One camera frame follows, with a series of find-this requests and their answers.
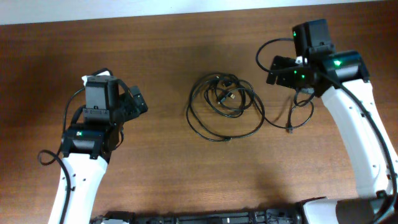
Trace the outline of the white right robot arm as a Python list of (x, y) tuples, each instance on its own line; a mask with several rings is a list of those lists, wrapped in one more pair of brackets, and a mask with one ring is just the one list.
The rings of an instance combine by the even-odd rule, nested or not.
[(354, 170), (358, 197), (304, 200), (297, 223), (391, 223), (397, 216), (397, 153), (380, 119), (369, 72), (354, 50), (337, 52), (326, 20), (292, 28), (296, 58), (276, 56), (266, 82), (322, 100)]

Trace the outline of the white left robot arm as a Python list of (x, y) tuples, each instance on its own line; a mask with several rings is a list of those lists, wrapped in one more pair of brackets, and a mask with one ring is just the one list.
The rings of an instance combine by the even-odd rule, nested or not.
[(49, 223), (89, 223), (96, 194), (112, 152), (124, 140), (124, 123), (147, 112), (137, 86), (112, 75), (84, 76), (86, 103), (62, 134), (60, 153), (40, 151), (58, 162), (61, 171)]

